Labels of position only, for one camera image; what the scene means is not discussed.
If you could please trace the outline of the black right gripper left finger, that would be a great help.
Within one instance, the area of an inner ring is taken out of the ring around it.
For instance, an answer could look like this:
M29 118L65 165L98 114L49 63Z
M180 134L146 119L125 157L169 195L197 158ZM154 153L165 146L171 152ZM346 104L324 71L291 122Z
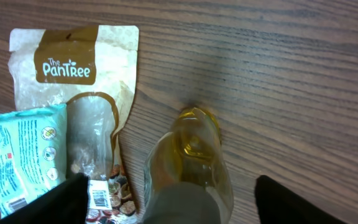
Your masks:
M43 196L0 220L0 224L85 224L88 180L78 173Z

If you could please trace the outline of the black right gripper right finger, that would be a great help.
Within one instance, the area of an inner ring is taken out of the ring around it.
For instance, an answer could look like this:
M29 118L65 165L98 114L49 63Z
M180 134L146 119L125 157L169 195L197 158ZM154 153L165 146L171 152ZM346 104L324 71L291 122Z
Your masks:
M344 224L267 175L257 178L254 196L261 224Z

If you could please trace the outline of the teal large tissue pack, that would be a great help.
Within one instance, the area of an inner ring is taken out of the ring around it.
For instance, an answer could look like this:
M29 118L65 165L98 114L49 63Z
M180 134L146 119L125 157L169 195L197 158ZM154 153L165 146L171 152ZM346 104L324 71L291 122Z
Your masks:
M0 213L4 218L66 179L67 106L0 113Z

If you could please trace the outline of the yellow oil bottle silver cap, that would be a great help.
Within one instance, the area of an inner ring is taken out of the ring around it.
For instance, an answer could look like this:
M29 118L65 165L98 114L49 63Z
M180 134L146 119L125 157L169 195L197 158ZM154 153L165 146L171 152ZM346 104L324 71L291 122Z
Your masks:
M183 110L144 165L142 223L228 223L234 196L215 117Z

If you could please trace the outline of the clear brown snack bag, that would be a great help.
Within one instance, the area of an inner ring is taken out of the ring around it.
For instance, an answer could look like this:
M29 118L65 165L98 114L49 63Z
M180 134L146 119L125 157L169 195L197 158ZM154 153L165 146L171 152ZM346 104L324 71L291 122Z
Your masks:
M18 110L67 106L67 174L107 180L131 110L139 29L13 29L9 71Z

